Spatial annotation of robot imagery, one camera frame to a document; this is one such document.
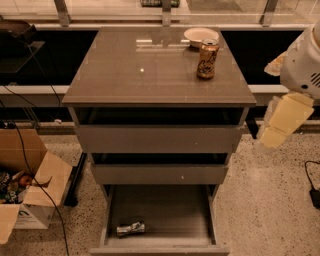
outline drawer cabinet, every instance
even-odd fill
[[[216,76],[197,78],[186,29],[102,28],[63,99],[107,203],[92,255],[229,253],[212,201],[255,99],[220,32]]]

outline black cable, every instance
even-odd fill
[[[320,165],[320,162],[316,162],[316,161],[306,161],[306,162],[304,163],[304,168],[305,168],[305,171],[306,171],[308,180],[309,180],[309,182],[310,182],[310,184],[311,184],[311,187],[312,187],[313,190],[316,190],[315,187],[313,186],[312,180],[311,180],[310,175],[309,175],[309,172],[308,172],[308,166],[307,166],[308,163],[313,163],[313,164],[318,164],[318,165]]]
[[[40,189],[47,195],[47,197],[50,199],[50,201],[51,201],[52,204],[54,205],[54,208],[55,208],[56,211],[58,212],[58,215],[59,215],[60,220],[61,220],[61,223],[62,223],[62,230],[63,230],[63,236],[64,236],[64,241],[65,241],[65,246],[66,246],[66,253],[67,253],[67,256],[69,256],[69,246],[68,246],[67,235],[66,235],[66,230],[65,230],[65,225],[64,225],[64,221],[63,221],[62,215],[61,215],[61,213],[60,213],[57,205],[55,204],[54,200],[52,199],[52,197],[43,189],[42,185],[40,185],[40,183],[39,183],[39,182],[37,181],[37,179],[35,178],[35,174],[32,172],[32,169],[30,168],[30,165],[29,165],[28,160],[27,160],[26,151],[25,151],[25,146],[24,146],[24,141],[23,141],[22,135],[21,135],[21,133],[20,133],[20,129],[19,129],[19,127],[16,125],[14,119],[11,118],[10,113],[8,112],[6,106],[3,104],[3,102],[2,102],[1,99],[0,99],[0,104],[2,105],[2,107],[4,108],[4,110],[6,111],[6,114],[7,114],[8,118],[11,119],[12,123],[13,123],[14,126],[15,126],[15,129],[17,130],[17,132],[18,132],[18,134],[19,134],[19,138],[20,138],[21,145],[22,145],[23,158],[24,158],[26,167],[27,167],[30,175],[32,176],[33,180],[37,183],[37,186],[40,187]]]
[[[50,83],[49,78],[47,77],[46,73],[44,72],[44,70],[43,70],[42,66],[40,65],[40,63],[39,63],[38,59],[36,58],[36,56],[35,56],[34,52],[32,51],[32,49],[31,49],[30,45],[28,45],[28,48],[29,48],[29,51],[30,51],[30,53],[31,53],[31,55],[32,55],[32,58],[33,58],[33,59],[35,60],[35,62],[37,63],[37,65],[38,65],[38,67],[39,67],[39,69],[40,69],[40,71],[41,71],[42,75],[43,75],[43,76],[44,76],[44,78],[48,81],[48,84],[50,85],[50,87],[51,87],[52,91],[54,92],[55,96],[57,97],[58,102],[59,102],[59,105],[58,105],[58,106],[59,106],[59,108],[60,108],[60,106],[61,106],[61,100],[60,100],[60,98],[59,98],[59,96],[58,96],[58,94],[57,94],[56,90],[53,88],[52,83]]]
[[[1,85],[3,86],[3,88],[5,88],[8,92],[12,93],[13,95],[23,99],[24,101],[26,101],[27,103],[29,103],[32,107],[34,108],[39,108],[38,106],[36,106],[35,104],[33,104],[31,101],[27,100],[25,97],[23,97],[22,95],[15,93],[13,91],[11,91],[6,85]],[[48,117],[50,117],[53,121],[56,120],[56,117],[53,117],[52,115],[49,115],[48,113],[46,113],[46,115],[48,115]]]

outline cardboard box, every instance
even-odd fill
[[[47,150],[37,132],[20,129],[25,156],[36,180],[58,206],[61,204],[72,166]],[[16,129],[0,129],[0,167],[14,171],[28,171],[23,146]],[[22,204],[0,204],[0,244],[8,242],[13,228],[46,229],[49,227],[54,205],[40,187],[30,186]]]

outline speckled floor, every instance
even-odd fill
[[[81,149],[75,136],[41,138],[50,151],[76,165]],[[229,247],[231,256],[320,255],[320,210],[310,200],[307,160],[320,161],[320,134],[295,134],[268,154],[257,152],[250,135],[243,135],[214,202],[217,243]],[[320,166],[309,164],[309,170],[320,184]],[[77,194],[76,207],[59,209],[70,255],[85,256],[99,244],[106,209],[88,163]],[[48,230],[14,230],[0,255],[66,255],[58,214]]]

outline small bowl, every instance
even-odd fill
[[[203,39],[216,39],[219,41],[218,32],[209,28],[190,28],[184,32],[185,38],[190,41],[190,45],[199,48]]]

